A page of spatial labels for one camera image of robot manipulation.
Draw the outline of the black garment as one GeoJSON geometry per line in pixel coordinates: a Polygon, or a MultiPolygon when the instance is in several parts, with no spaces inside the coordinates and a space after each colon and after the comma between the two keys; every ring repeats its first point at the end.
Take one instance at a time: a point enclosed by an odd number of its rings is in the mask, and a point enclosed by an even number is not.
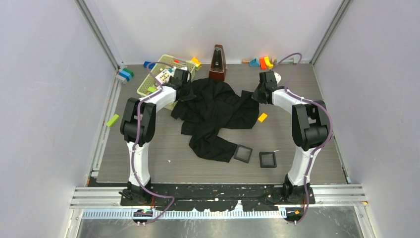
{"type": "Polygon", "coordinates": [[[189,135],[189,146],[202,159],[230,162],[237,144],[219,137],[221,129],[251,129],[259,117],[259,103],[252,92],[237,95],[226,82],[210,78],[192,82],[194,99],[178,100],[171,117],[183,121],[181,134],[189,135]]]}

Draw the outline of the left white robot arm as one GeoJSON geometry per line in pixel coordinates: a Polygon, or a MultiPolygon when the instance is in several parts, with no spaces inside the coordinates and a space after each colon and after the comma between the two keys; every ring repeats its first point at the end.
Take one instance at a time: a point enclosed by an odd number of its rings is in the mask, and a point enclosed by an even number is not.
{"type": "Polygon", "coordinates": [[[167,82],[161,81],[162,74],[155,77],[158,89],[145,97],[127,100],[120,132],[129,151],[130,175],[127,187],[121,195],[138,205],[147,205],[158,194],[151,191],[149,172],[149,146],[156,131],[157,112],[180,98],[193,99],[192,74],[187,68],[169,71],[167,82]]]}

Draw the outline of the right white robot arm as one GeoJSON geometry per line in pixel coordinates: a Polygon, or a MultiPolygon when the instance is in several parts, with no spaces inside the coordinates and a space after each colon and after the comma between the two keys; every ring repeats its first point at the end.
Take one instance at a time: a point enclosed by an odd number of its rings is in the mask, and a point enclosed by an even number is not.
{"type": "Polygon", "coordinates": [[[259,77],[259,84],[252,98],[261,104],[280,107],[291,114],[292,139],[296,150],[292,167],[285,176],[280,198],[292,204],[308,202],[313,163],[322,145],[332,136],[331,120],[325,104],[323,101],[305,99],[283,86],[278,86],[281,77],[276,72],[261,72],[259,77]]]}

